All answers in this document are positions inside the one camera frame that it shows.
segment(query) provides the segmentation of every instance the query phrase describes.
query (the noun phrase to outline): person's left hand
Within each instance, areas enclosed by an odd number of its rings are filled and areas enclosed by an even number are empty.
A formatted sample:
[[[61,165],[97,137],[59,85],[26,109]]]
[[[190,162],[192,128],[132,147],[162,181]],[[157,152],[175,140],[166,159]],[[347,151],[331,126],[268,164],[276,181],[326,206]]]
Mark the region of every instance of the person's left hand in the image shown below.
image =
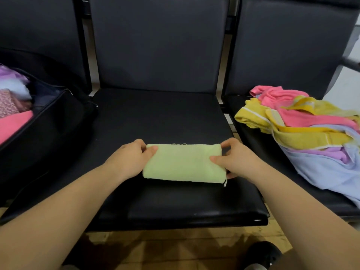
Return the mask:
[[[102,166],[113,173],[119,183],[122,183],[138,175],[157,149],[157,146],[146,148],[144,141],[137,139],[132,143],[122,145]]]

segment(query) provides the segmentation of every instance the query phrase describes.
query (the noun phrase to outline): armrest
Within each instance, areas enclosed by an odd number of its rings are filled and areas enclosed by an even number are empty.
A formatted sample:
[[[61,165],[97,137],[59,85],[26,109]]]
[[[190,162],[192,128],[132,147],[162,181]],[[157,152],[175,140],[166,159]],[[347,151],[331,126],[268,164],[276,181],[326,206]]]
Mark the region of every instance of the armrest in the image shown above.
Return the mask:
[[[350,58],[342,58],[341,65],[360,73],[360,63]]]

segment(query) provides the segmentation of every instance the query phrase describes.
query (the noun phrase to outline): pile of towels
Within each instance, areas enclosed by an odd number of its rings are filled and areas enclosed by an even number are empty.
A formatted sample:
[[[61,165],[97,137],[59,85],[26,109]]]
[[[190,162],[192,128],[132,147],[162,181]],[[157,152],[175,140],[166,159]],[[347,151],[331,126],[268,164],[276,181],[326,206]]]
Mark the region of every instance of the pile of towels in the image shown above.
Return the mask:
[[[360,208],[360,113],[280,86],[256,86],[250,94],[235,119],[272,134],[309,183]]]
[[[0,65],[0,145],[33,116],[27,77]]]

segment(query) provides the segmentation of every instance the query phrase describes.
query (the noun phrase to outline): yellow towel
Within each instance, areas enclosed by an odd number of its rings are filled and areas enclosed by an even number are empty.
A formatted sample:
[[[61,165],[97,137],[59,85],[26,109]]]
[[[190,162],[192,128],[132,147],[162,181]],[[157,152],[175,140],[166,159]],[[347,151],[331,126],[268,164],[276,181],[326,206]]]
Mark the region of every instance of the yellow towel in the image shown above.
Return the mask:
[[[292,149],[322,149],[329,146],[341,146],[352,138],[345,133],[330,128],[286,127],[276,110],[260,104],[256,98],[245,101],[245,106],[237,112],[235,119],[250,128],[259,128],[262,132],[272,133],[276,142]]]
[[[304,110],[316,116],[346,117],[360,125],[360,113],[358,111],[342,110],[326,100],[317,100],[313,97],[297,96],[292,105],[283,108],[287,110]]]

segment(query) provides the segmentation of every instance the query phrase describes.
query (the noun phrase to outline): folded green towel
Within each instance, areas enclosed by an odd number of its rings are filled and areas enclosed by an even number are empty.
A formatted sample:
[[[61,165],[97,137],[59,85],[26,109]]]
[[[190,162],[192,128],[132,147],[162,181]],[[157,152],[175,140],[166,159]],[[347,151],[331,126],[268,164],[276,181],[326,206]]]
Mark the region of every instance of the folded green towel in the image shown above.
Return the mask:
[[[144,178],[207,183],[226,181],[226,170],[209,159],[212,155],[221,155],[220,144],[148,144],[147,147],[153,145],[159,149],[142,171]]]

